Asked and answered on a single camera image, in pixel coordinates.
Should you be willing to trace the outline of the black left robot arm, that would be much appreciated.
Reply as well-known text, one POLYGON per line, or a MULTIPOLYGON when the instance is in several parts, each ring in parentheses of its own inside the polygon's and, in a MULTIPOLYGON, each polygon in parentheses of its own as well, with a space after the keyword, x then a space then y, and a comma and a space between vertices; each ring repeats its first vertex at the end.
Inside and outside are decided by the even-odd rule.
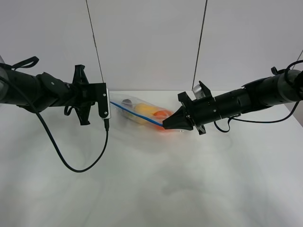
POLYGON ((64 107, 64 115, 75 110, 81 125, 89 125, 90 108, 102 104, 107 96, 104 83, 90 84, 84 65, 76 65, 72 83, 64 82, 49 73, 32 76, 18 69, 35 66, 39 59, 31 57, 14 65, 0 65, 0 102, 21 107, 31 113, 48 107, 64 107))

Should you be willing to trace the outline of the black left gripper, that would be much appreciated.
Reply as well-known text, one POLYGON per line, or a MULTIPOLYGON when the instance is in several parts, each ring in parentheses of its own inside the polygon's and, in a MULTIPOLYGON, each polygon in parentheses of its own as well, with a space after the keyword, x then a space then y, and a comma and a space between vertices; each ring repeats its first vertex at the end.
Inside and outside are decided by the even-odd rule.
POLYGON ((69 116, 74 109, 80 125, 90 125, 89 114, 91 107, 97 102, 98 83, 89 83, 84 69, 84 65, 75 65, 72 83, 68 84, 72 96, 65 104, 64 115, 69 116))

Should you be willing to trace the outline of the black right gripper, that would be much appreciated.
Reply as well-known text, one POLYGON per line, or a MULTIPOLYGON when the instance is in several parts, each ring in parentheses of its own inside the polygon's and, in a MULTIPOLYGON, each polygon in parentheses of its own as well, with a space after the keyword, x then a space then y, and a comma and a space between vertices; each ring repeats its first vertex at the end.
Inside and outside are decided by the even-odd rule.
POLYGON ((215 98, 210 89, 201 81, 199 84, 205 93, 202 99, 192 100, 186 92, 178 94, 178 101, 181 107, 170 117, 163 121, 163 128, 166 130, 197 129, 199 135, 206 134, 205 124, 220 119, 215 98))

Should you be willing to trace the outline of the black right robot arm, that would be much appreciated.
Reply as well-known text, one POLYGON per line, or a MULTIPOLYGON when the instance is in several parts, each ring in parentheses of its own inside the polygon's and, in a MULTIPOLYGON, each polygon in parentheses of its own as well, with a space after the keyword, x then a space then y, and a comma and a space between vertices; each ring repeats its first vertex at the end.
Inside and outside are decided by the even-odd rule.
POLYGON ((250 82, 240 89, 216 97, 204 83, 199 82, 193 93, 194 100, 186 92, 178 94, 181 107, 163 121, 164 129, 197 129, 203 135, 206 133, 205 124, 302 101, 303 73, 299 70, 280 70, 271 77, 250 82))

